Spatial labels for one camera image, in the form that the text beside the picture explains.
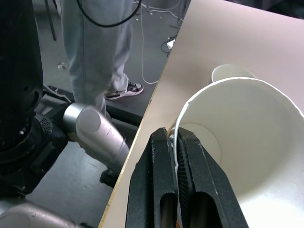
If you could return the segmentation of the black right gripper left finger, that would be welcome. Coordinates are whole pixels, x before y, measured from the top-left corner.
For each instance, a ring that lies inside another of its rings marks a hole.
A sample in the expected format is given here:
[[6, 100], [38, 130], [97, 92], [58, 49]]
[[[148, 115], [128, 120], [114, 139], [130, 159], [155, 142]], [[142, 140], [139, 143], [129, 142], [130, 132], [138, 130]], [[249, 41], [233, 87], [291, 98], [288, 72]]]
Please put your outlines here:
[[177, 180], [169, 135], [153, 132], [130, 179], [125, 228], [175, 228]]

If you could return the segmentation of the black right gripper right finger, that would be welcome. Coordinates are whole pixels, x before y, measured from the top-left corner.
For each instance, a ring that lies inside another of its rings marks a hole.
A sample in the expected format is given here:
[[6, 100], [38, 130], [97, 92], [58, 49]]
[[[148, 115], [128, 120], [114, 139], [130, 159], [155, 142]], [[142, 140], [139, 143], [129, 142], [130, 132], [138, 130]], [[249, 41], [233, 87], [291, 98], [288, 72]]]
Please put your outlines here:
[[248, 228], [230, 182], [196, 135], [177, 135], [182, 228]]

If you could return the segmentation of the white paper cup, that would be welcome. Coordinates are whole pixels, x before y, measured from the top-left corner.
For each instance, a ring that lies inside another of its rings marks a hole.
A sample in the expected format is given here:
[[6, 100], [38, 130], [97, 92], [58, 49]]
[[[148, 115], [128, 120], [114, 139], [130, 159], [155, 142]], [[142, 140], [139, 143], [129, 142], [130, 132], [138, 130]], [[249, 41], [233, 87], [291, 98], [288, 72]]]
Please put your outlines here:
[[183, 106], [171, 136], [193, 132], [228, 177], [249, 228], [304, 228], [304, 114], [269, 83], [214, 82]]
[[211, 73], [211, 81], [213, 83], [231, 77], [256, 78], [251, 72], [234, 64], [220, 65], [216, 67]]

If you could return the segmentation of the black robot foot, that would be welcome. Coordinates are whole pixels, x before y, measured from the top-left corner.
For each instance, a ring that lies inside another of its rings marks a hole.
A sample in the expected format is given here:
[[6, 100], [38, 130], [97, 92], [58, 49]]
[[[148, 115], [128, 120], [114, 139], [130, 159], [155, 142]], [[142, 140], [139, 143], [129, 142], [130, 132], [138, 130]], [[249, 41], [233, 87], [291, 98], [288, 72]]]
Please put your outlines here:
[[111, 188], [114, 188], [114, 186], [117, 182], [118, 176], [119, 175], [114, 173], [112, 170], [107, 169], [101, 173], [99, 181], [102, 184], [105, 184]]

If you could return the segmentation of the person in grey trousers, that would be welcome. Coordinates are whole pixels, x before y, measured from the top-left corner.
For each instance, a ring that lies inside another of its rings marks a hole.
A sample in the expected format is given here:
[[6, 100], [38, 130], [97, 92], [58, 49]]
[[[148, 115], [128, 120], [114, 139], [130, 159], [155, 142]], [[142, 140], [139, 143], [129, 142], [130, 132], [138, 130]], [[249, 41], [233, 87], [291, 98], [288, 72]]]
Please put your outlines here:
[[130, 16], [133, 0], [61, 0], [63, 43], [76, 102], [106, 115], [106, 100], [135, 96], [143, 86], [124, 72], [132, 46], [132, 21], [111, 28]]

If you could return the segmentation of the black robot torso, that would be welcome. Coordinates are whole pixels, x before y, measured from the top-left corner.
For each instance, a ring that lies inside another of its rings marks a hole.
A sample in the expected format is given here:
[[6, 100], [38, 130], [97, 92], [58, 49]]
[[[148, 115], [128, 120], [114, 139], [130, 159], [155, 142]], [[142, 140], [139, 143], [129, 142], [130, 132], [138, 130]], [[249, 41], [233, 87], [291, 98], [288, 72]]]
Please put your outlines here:
[[67, 145], [65, 107], [37, 114], [42, 96], [32, 0], [0, 0], [0, 199], [30, 194]]

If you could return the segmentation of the black stand leg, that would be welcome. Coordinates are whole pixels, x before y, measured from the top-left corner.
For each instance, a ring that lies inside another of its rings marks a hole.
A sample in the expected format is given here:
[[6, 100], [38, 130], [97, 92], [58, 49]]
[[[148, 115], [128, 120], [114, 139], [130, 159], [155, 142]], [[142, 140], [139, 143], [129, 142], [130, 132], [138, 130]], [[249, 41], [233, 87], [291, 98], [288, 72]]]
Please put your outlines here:
[[49, 20], [49, 24], [50, 24], [50, 29], [51, 29], [51, 33], [52, 33], [52, 38], [54, 41], [57, 40], [56, 37], [56, 33], [55, 33], [55, 29], [54, 29], [54, 24], [53, 24], [53, 20], [50, 14], [48, 14], [48, 20]]

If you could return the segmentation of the black floor frame beam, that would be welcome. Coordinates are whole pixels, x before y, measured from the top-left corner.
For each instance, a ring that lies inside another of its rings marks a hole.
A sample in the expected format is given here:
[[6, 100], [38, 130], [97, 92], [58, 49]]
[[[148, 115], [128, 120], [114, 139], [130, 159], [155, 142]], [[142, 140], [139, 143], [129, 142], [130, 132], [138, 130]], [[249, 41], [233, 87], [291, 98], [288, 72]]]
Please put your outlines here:
[[[48, 95], [64, 102], [75, 102], [71, 92], [50, 85], [43, 85], [43, 95]], [[131, 113], [110, 104], [106, 105], [106, 110], [112, 118], [137, 127], [139, 127], [143, 119], [141, 115]]]

